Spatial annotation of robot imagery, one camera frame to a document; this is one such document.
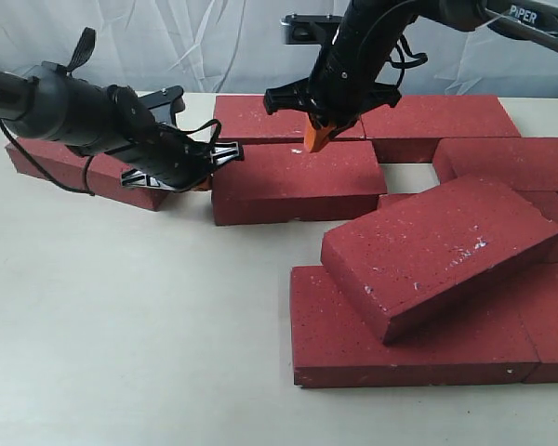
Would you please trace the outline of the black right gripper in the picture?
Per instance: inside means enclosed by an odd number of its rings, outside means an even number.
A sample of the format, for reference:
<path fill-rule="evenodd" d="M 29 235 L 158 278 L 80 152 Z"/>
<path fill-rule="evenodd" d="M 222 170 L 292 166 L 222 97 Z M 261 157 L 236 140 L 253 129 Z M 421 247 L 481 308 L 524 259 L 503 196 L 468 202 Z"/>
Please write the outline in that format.
<path fill-rule="evenodd" d="M 283 110 L 308 115 L 303 144 L 321 151 L 355 125 L 362 113 L 394 105 L 400 97 L 376 78 L 402 36 L 400 1 L 351 1 L 330 42 L 320 46 L 311 73 L 287 85 L 269 88 L 266 112 Z"/>

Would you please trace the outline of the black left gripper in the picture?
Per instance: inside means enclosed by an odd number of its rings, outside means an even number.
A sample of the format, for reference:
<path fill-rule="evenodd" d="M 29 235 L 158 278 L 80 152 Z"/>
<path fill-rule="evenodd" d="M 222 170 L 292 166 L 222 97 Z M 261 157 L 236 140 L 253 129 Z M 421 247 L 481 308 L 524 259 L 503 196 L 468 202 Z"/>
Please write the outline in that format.
<path fill-rule="evenodd" d="M 209 191 L 216 172 L 245 159 L 239 142 L 197 141 L 187 132 L 163 126 L 152 141 L 130 144 L 106 154 L 126 164 L 121 174 L 124 188 L 164 191 Z"/>

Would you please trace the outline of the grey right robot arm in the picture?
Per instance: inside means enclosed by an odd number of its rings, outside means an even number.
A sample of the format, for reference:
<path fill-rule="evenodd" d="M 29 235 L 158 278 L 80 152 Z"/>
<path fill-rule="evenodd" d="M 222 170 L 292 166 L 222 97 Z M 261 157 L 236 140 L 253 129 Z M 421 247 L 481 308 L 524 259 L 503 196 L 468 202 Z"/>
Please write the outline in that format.
<path fill-rule="evenodd" d="M 418 18 L 465 33 L 485 26 L 558 53 L 558 2 L 351 1 L 341 16 L 283 18 L 286 44 L 318 45 L 320 52 L 307 77 L 266 90 L 266 112 L 305 113 L 304 146 L 318 152 L 363 114 L 395 107 L 402 97 L 399 86 L 381 84 L 377 78 L 386 64 L 406 72 L 427 62 L 425 53 L 411 51 L 404 36 Z"/>

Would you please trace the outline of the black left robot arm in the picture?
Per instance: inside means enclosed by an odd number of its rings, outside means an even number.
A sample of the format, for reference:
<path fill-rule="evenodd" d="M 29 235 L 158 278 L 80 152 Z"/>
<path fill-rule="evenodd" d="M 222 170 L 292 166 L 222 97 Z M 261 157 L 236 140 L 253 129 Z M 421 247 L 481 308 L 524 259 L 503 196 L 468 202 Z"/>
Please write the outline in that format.
<path fill-rule="evenodd" d="M 238 142 L 221 142 L 221 123 L 207 142 L 177 127 L 184 90 L 175 85 L 138 96 L 129 86 L 100 87 L 73 77 L 91 58 L 97 40 L 86 27 L 68 64 L 44 61 L 22 76 L 0 71 L 0 128 L 22 155 L 19 138 L 57 142 L 87 161 L 99 154 L 129 165 L 124 188 L 205 190 L 226 164 L 245 158 Z"/>

